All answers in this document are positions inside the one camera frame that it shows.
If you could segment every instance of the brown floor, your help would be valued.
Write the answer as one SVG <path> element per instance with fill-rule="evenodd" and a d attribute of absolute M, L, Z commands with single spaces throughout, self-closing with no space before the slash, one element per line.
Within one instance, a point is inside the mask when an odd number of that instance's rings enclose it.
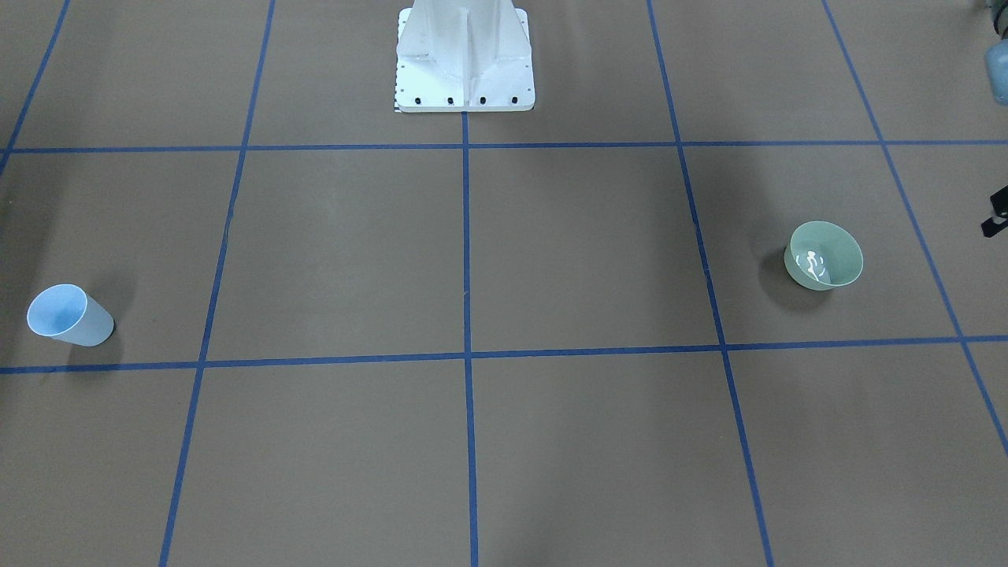
<path fill-rule="evenodd" d="M 1008 565 L 982 2 L 518 6 L 460 116 L 404 0 L 0 0 L 0 566 Z"/>

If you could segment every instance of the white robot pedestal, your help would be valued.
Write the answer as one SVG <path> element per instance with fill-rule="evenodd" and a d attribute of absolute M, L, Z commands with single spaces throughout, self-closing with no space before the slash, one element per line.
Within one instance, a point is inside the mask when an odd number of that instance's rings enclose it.
<path fill-rule="evenodd" d="M 528 15 L 511 0 L 415 0 L 399 13 L 398 112 L 531 110 Z"/>

